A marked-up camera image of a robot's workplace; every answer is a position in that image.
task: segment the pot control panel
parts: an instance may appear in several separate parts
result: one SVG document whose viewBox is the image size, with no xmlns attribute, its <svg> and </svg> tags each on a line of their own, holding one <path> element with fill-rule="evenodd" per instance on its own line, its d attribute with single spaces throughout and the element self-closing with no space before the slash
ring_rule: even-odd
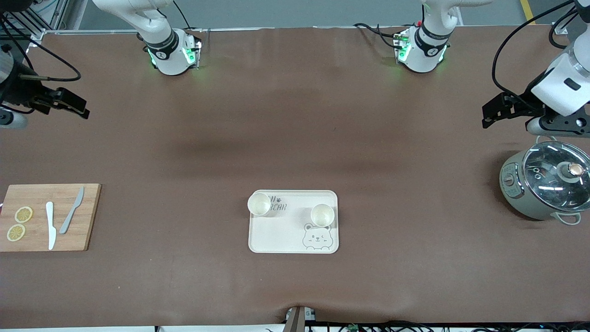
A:
<svg viewBox="0 0 590 332">
<path fill-rule="evenodd" d="M 525 194 L 525 188 L 518 177 L 518 163 L 511 162 L 502 168 L 500 185 L 510 198 L 518 199 Z"/>
</svg>

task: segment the pot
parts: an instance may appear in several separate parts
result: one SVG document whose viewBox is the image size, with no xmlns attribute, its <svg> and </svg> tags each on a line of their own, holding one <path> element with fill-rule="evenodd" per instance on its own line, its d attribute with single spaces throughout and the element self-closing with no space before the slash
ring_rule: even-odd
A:
<svg viewBox="0 0 590 332">
<path fill-rule="evenodd" d="M 500 171 L 500 188 L 516 210 L 538 220 L 557 219 L 566 225 L 582 220 L 590 209 L 590 158 L 579 148 L 551 141 L 510 157 Z M 567 222 L 564 217 L 573 217 Z"/>
</svg>

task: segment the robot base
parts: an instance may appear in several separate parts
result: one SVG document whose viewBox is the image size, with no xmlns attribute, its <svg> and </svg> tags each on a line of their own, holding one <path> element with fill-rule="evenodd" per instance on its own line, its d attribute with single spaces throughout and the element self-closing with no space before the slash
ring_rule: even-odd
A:
<svg viewBox="0 0 590 332">
<path fill-rule="evenodd" d="M 417 73 L 428 73 L 436 68 L 439 62 L 443 60 L 444 52 L 447 50 L 445 46 L 439 56 L 428 57 L 416 45 L 416 30 L 418 27 L 410 27 L 409 29 L 394 35 L 394 45 L 400 46 L 400 50 L 395 50 L 395 59 L 398 63 L 405 65 L 408 69 Z"/>
<path fill-rule="evenodd" d="M 195 36 L 186 33 L 181 29 L 173 29 L 178 35 L 178 46 L 166 60 L 159 59 L 150 51 L 152 64 L 163 74 L 179 75 L 191 67 L 199 67 L 201 59 L 201 42 L 195 42 Z"/>
</svg>

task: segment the pot handle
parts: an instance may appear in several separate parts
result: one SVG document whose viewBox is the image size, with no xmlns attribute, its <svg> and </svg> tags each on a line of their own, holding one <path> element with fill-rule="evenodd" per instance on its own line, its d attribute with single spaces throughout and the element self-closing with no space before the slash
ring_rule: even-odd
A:
<svg viewBox="0 0 590 332">
<path fill-rule="evenodd" d="M 561 222 L 562 224 L 568 225 L 568 226 L 575 226 L 577 224 L 579 224 L 582 221 L 582 216 L 580 215 L 580 212 L 577 213 L 561 213 L 561 212 L 553 212 L 551 214 L 551 216 L 557 220 L 559 220 L 559 222 Z M 576 217 L 576 221 L 573 223 L 568 223 L 567 221 L 565 221 L 562 217 L 565 216 L 569 216 L 569 217 Z"/>
<path fill-rule="evenodd" d="M 555 136 L 537 136 L 537 140 L 535 140 L 535 144 L 539 144 L 539 138 L 541 137 L 547 137 L 549 138 L 551 141 L 557 141 L 557 138 L 555 138 Z"/>
</svg>

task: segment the knife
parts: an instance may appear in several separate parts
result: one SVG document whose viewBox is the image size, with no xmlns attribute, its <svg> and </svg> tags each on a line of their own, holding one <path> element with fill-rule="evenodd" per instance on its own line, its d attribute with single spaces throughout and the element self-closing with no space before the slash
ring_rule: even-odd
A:
<svg viewBox="0 0 590 332">
<path fill-rule="evenodd" d="M 80 206 L 80 204 L 82 204 L 83 197 L 84 186 L 80 188 L 80 191 L 78 192 L 78 197 L 76 197 L 76 200 L 74 201 L 74 205 L 72 206 L 70 213 L 68 213 L 68 216 L 65 218 L 64 224 L 61 225 L 60 234 L 65 234 L 68 231 L 68 227 L 70 227 L 70 222 L 72 221 L 72 217 L 74 216 L 74 211 L 78 208 L 78 206 Z"/>
<path fill-rule="evenodd" d="M 49 228 L 49 250 L 53 250 L 55 236 L 57 235 L 57 229 L 53 227 L 53 202 L 47 202 L 45 209 L 47 210 L 47 226 Z"/>
</svg>

